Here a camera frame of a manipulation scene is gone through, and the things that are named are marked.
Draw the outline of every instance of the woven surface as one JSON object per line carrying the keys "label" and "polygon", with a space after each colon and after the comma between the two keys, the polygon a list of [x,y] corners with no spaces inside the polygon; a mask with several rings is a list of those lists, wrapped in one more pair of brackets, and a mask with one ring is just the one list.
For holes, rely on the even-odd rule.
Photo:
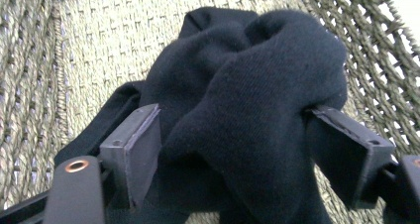
{"label": "woven surface", "polygon": [[[0,0],[2,201],[15,203],[45,189],[49,182],[43,170],[50,166],[61,144],[67,142],[67,129],[69,139],[74,138],[116,87],[128,80],[144,79],[161,50],[176,39],[185,13],[200,6],[250,9],[258,13],[295,8],[320,18],[342,38],[350,52],[347,73],[351,98],[344,111],[394,141],[398,155],[420,154],[419,49],[403,29],[391,0],[58,0],[55,7],[53,0],[22,1],[17,7],[13,0]],[[25,9],[40,22],[28,20],[28,13],[22,11]],[[4,16],[11,11],[17,16]],[[20,29],[20,25],[25,25],[23,22],[29,26]],[[17,58],[8,56],[11,52],[25,52],[30,45],[19,44],[16,35],[20,31],[28,32],[27,37],[31,35],[37,46],[35,53],[19,59],[31,61],[27,57],[33,56],[38,67],[11,62]],[[55,41],[48,32],[55,32]],[[47,51],[46,56],[40,56],[42,49]],[[8,64],[21,64],[22,68]],[[16,76],[19,74],[16,71],[36,74],[41,84],[37,80],[23,80],[21,77],[25,76]],[[37,102],[29,107],[16,108],[24,104],[18,105],[16,99],[32,99],[33,94],[43,96],[36,97]],[[31,115],[31,106],[38,108],[35,111],[39,113],[35,114],[44,117]],[[14,165],[20,165],[20,171],[16,171],[18,178],[13,175]],[[32,166],[38,170],[35,180],[31,179]],[[317,176],[335,223],[382,222],[380,205],[376,210],[348,212],[318,170]],[[196,213],[187,222],[217,223],[217,219],[216,213]]]}
{"label": "woven surface", "polygon": [[52,0],[0,0],[0,210],[46,190],[60,148]]}

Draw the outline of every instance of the black cloth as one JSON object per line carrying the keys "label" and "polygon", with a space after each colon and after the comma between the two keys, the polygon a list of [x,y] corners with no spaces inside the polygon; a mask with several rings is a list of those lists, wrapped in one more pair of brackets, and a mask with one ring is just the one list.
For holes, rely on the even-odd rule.
{"label": "black cloth", "polygon": [[330,223],[308,149],[322,144],[305,140],[304,110],[342,108],[345,57],[337,37],[301,12],[192,11],[146,81],[117,90],[128,105],[111,96],[55,162],[97,153],[121,108],[158,103],[163,147],[147,208],[131,222],[219,211],[221,223]]}

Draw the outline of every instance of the wicker weave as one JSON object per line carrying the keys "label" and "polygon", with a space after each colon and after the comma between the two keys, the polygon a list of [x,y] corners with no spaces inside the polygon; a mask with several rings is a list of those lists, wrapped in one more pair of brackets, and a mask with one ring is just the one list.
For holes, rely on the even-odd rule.
{"label": "wicker weave", "polygon": [[[49,187],[58,149],[116,87],[146,77],[184,14],[200,6],[294,8],[320,18],[350,52],[344,111],[394,141],[399,156],[420,154],[419,48],[392,0],[0,0],[1,208]],[[335,223],[381,223],[381,205],[348,212],[316,172]],[[187,223],[217,219],[196,213]]]}

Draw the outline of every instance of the garment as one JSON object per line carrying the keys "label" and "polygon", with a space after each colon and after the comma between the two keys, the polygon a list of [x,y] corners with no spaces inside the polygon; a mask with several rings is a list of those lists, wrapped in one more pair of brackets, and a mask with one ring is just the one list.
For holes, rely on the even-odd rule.
{"label": "garment", "polygon": [[219,211],[221,223],[329,223],[308,149],[322,144],[305,140],[304,110],[343,107],[345,58],[337,37],[301,12],[192,11],[147,79],[119,88],[56,164],[97,155],[126,111],[158,103],[163,146],[132,222]]}

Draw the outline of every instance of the wicker basket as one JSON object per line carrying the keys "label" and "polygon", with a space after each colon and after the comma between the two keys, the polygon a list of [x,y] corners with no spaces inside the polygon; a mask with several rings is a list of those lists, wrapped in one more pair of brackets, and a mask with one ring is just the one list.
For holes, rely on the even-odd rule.
{"label": "wicker basket", "polygon": [[[392,0],[0,0],[0,210],[50,187],[57,151],[116,87],[146,77],[200,6],[318,17],[349,51],[344,111],[394,142],[398,157],[420,154],[420,50]],[[381,203],[349,212],[316,172],[335,223],[382,222]],[[217,222],[217,213],[188,220]]]}

